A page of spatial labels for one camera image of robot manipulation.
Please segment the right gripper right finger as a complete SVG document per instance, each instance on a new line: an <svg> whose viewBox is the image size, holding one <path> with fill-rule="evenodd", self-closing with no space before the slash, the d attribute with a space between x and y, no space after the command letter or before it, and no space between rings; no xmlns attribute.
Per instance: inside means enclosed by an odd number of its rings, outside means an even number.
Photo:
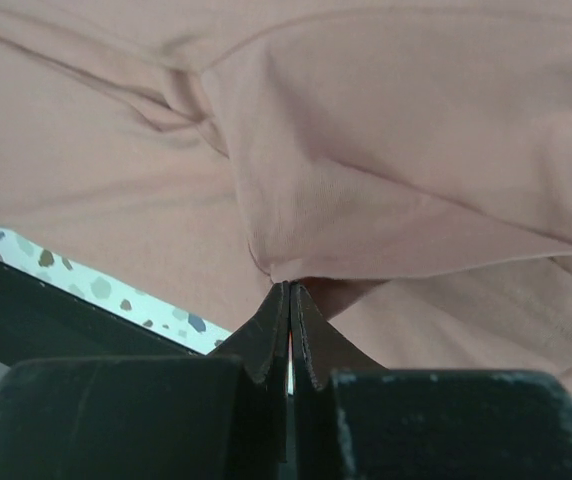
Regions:
<svg viewBox="0 0 572 480"><path fill-rule="evenodd" d="M383 366L327 322L310 292L290 285L295 445L300 479L344 477L331 374Z"/></svg>

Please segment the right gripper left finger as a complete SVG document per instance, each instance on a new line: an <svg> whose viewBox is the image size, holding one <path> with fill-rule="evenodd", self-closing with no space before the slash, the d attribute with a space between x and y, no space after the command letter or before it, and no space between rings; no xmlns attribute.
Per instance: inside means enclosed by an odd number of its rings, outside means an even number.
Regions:
<svg viewBox="0 0 572 480"><path fill-rule="evenodd" d="M290 284L272 286L256 313L207 357L212 442L222 463L286 455Z"/></svg>

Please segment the pink t shirt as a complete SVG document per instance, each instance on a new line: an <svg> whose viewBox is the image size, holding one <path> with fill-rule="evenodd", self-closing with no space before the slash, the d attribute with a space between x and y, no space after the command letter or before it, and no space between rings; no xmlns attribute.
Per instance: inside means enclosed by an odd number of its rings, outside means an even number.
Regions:
<svg viewBox="0 0 572 480"><path fill-rule="evenodd" d="M0 1L0 227L572 393L572 1Z"/></svg>

